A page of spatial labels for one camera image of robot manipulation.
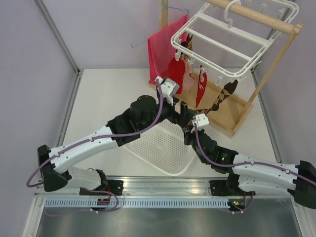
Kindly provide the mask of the red sock with white print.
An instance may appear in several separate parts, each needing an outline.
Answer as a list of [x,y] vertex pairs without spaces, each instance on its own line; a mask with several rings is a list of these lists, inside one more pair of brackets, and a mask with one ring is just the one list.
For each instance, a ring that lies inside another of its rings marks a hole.
[[200,65],[200,71],[199,71],[199,76],[198,76],[198,83],[197,83],[197,96],[196,96],[196,108],[199,106],[205,90],[207,86],[207,72],[205,67]]

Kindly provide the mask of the brown argyle sock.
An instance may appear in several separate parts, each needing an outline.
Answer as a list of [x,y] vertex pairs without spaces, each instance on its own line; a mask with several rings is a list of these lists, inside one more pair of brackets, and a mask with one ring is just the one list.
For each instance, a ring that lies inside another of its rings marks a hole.
[[216,98],[216,100],[214,101],[213,105],[208,108],[208,109],[200,109],[197,110],[198,114],[208,114],[211,111],[217,111],[219,110],[220,104],[227,99],[228,97],[230,97],[236,90],[236,87],[238,85],[238,80],[234,80],[233,82],[229,82],[227,83],[223,89],[221,90],[221,92],[219,93],[218,97]]

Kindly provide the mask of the white clip drying hanger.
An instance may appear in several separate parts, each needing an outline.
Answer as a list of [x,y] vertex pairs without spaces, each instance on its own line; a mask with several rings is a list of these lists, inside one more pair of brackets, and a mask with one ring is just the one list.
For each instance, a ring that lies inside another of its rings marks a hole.
[[[271,26],[232,13],[234,6],[255,10],[283,23],[291,23],[299,12],[299,6],[290,0],[234,0],[225,9],[206,2],[172,36],[171,45],[176,49],[176,60],[179,60],[180,52],[191,56],[193,65],[205,67],[217,85],[245,79],[283,35]],[[185,33],[193,35],[192,51],[177,42],[186,39]]]

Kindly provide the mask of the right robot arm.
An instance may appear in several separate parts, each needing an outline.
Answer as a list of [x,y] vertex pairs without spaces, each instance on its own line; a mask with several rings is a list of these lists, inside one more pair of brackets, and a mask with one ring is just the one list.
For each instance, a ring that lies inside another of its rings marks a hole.
[[264,162],[221,147],[202,128],[208,122],[198,115],[183,127],[184,143],[192,146],[200,161],[216,172],[228,174],[226,190],[290,196],[304,207],[316,207],[316,169],[307,161],[299,164]]

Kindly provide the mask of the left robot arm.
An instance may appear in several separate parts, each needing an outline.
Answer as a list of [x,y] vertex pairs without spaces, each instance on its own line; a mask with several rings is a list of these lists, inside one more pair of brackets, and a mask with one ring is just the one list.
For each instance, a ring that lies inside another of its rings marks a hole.
[[135,141],[141,133],[164,120],[184,128],[195,114],[183,101],[180,103],[180,112],[177,112],[175,103],[170,104],[167,99],[156,102],[154,97],[143,95],[121,115],[89,136],[57,148],[40,146],[38,162],[44,190],[54,192],[64,187],[78,187],[103,195],[109,190],[104,172],[100,169],[75,168],[75,164],[100,152]]

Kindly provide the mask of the pink sock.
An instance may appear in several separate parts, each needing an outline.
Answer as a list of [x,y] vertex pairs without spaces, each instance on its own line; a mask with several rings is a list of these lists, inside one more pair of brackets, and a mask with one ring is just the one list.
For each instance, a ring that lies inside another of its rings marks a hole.
[[192,89],[194,84],[195,84],[195,78],[193,77],[193,67],[190,64],[190,61],[186,60],[185,72],[183,75],[183,82],[182,82],[183,89],[186,92],[189,92]]

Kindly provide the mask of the white perforated plastic basket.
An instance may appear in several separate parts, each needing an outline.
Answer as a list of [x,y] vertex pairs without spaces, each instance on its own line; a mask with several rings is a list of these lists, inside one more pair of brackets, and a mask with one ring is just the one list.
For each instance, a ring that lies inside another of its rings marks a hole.
[[124,146],[129,152],[169,176],[183,174],[195,158],[184,145],[182,129],[168,120],[155,125],[141,137]]

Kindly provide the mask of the plain red sock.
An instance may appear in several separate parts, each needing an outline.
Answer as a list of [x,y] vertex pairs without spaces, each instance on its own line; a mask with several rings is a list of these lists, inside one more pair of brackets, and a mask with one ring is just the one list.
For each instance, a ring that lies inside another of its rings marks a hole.
[[168,64],[168,77],[179,85],[176,94],[181,94],[183,88],[183,76],[185,72],[185,63],[178,61],[173,57]]

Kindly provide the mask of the wooden drying rack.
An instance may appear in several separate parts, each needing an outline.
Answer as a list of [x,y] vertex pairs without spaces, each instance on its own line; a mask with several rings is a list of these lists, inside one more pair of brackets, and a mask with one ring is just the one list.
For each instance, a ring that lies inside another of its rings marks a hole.
[[[232,3],[232,0],[207,0],[206,2],[214,4],[215,6],[218,6],[222,9],[225,9]],[[264,75],[264,80],[268,80],[272,72],[280,62],[281,58],[284,56],[285,52],[291,46],[293,40],[299,35],[301,31],[301,26],[292,25],[292,23],[283,23],[280,20],[276,20],[275,18],[269,17],[255,10],[248,10],[246,9],[246,7],[243,6],[234,6],[232,7],[231,11],[247,19],[254,20],[257,23],[263,24],[265,26],[271,26],[273,29],[277,29],[283,32],[283,34],[289,35],[288,41],[283,46],[282,50],[274,60],[273,64],[270,66],[269,70]],[[175,94],[174,97],[179,98],[182,101],[185,101],[189,108],[194,109],[196,111],[200,109],[208,109],[213,105],[214,101],[216,100],[219,93],[226,84],[217,85],[211,79],[210,74],[207,73],[208,81],[206,90],[199,106],[196,108],[197,85],[200,66],[192,65],[192,67],[193,77],[195,78],[195,84],[189,92],[186,92],[184,89],[182,89],[181,94]],[[253,100],[260,92],[262,86],[263,83],[260,83],[248,100],[241,99],[240,97],[236,96],[234,92],[230,97],[225,99],[220,104],[219,110],[211,111],[208,114],[206,114],[206,116],[209,119],[210,125],[216,128],[217,130],[221,131],[226,136],[230,138],[233,137],[236,131],[241,126],[241,124],[243,123],[243,121],[245,120],[249,111],[251,110]]]

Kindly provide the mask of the pink cloth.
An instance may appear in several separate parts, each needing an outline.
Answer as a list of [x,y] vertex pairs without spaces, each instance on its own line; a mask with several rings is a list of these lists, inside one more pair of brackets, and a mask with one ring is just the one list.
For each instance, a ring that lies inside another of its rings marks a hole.
[[156,77],[168,76],[168,64],[175,56],[176,49],[171,45],[172,36],[188,21],[188,15],[184,15],[172,24],[166,26],[148,39],[149,58],[149,84],[154,84]]

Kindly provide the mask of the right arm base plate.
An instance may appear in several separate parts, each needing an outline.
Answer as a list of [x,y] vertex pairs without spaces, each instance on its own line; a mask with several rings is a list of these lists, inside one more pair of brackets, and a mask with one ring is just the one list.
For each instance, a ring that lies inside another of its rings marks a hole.
[[216,197],[232,197],[232,196],[239,195],[238,192],[229,190],[226,187],[225,180],[210,180],[208,192],[210,195],[216,196]]

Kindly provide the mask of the aluminium mounting rail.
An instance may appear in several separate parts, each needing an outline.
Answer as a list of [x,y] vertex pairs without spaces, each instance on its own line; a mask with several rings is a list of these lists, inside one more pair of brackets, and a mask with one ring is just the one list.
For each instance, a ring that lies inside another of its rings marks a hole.
[[[244,193],[250,195],[254,192],[257,195],[290,197],[294,194],[298,181],[296,178],[267,180],[251,177],[230,175],[228,178],[172,178],[172,177],[119,177],[112,176],[109,180],[122,180],[123,196],[205,196],[208,192],[210,180],[225,180],[229,190],[238,192],[238,196]],[[58,191],[45,192],[43,187],[36,188],[37,196],[47,197],[79,197],[80,188],[65,187]]]

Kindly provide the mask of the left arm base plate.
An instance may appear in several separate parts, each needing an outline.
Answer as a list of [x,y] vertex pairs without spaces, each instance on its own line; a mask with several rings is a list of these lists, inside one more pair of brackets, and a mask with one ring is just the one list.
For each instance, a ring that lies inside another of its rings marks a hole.
[[100,186],[95,190],[88,191],[87,189],[80,188],[80,196],[100,196],[100,195],[109,195],[112,193],[116,196],[121,196],[123,191],[124,182],[122,180],[109,180],[106,187]]

